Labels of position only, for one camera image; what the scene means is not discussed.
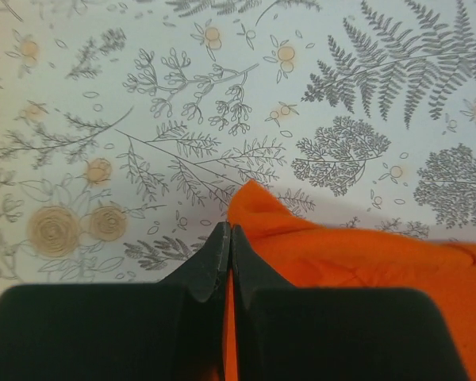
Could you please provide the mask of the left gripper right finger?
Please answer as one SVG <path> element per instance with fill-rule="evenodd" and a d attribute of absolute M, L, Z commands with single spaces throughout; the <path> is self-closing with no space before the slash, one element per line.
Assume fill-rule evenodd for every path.
<path fill-rule="evenodd" d="M 436 304 L 409 288 L 300 288 L 232 229 L 241 380 L 466 380 Z"/>

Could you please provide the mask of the orange t shirt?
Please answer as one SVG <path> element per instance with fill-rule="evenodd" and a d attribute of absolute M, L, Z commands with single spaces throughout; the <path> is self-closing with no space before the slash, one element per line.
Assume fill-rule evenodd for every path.
<path fill-rule="evenodd" d="M 330 228 L 294 216 L 251 180 L 236 192 L 228 221 L 298 287 L 412 287 L 428 293 L 476 380 L 476 244 L 427 242 L 394 233 Z"/>

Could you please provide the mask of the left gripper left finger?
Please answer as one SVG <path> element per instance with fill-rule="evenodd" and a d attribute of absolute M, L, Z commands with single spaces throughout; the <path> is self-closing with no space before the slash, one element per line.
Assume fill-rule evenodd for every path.
<path fill-rule="evenodd" d="M 222 380 L 231 229 L 157 283 L 27 284 L 0 296 L 0 380 Z"/>

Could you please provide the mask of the floral table mat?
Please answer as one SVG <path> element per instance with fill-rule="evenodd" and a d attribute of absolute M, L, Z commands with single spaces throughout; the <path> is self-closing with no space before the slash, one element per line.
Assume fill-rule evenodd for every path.
<path fill-rule="evenodd" d="M 0 290 L 160 279 L 249 180 L 476 241 L 476 1 L 0 1 Z"/>

